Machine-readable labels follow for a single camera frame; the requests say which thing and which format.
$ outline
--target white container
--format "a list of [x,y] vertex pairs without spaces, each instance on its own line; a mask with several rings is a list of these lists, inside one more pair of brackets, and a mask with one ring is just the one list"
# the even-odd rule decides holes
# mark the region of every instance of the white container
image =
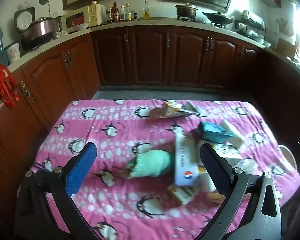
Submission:
[[10,64],[18,60],[20,58],[19,42],[14,42],[10,44],[9,46],[5,47],[4,51],[7,55]]

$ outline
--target wall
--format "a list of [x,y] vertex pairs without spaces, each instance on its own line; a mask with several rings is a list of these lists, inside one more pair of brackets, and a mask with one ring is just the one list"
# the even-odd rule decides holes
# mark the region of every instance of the wall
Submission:
[[[108,5],[113,3],[114,0],[105,0],[101,1],[101,4]],[[138,16],[141,17],[143,13],[144,2],[147,1],[150,5],[150,14],[151,17],[172,17],[176,18],[176,4],[175,2],[167,2],[164,0],[116,0],[118,5],[125,5],[129,3],[131,9],[138,13]],[[0,0],[0,26],[3,30],[3,45],[7,46],[13,41],[17,40],[20,37],[20,33],[15,29],[13,18],[14,13],[17,10],[18,4],[24,4],[28,2],[30,6],[35,7],[36,18],[48,16],[48,5],[40,5],[38,0]],[[248,9],[251,12],[262,17],[266,25],[268,23],[269,17],[269,8],[264,3],[259,0],[232,0],[228,15],[233,12],[242,12],[243,10]],[[65,12],[62,8],[62,0],[50,0],[50,11],[51,15],[63,15]],[[211,9],[199,8],[197,11],[197,20],[210,22],[202,12],[215,12]]]

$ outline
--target dish rack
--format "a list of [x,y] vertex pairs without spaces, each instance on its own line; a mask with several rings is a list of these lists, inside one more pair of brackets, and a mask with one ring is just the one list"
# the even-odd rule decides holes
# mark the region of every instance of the dish rack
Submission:
[[259,23],[256,23],[252,20],[234,20],[234,28],[238,34],[241,34],[243,36],[246,36],[248,27],[256,29],[256,32],[258,33],[258,30],[263,31],[263,35],[260,35],[263,37],[263,39],[266,37],[266,27],[262,26]]

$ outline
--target green fuzzy sock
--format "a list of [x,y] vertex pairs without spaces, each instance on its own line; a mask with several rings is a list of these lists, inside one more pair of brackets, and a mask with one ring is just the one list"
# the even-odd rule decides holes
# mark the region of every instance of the green fuzzy sock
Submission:
[[174,155],[162,150],[137,154],[126,166],[126,170],[131,171],[128,179],[168,174],[173,170],[174,158]]

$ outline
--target bowl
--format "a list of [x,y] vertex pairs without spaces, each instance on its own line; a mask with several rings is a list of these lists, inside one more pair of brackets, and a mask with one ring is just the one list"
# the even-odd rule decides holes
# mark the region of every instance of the bowl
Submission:
[[85,30],[86,28],[88,28],[90,23],[83,23],[83,24],[79,24],[77,26],[73,26],[73,29],[78,32],[78,31],[83,31]]

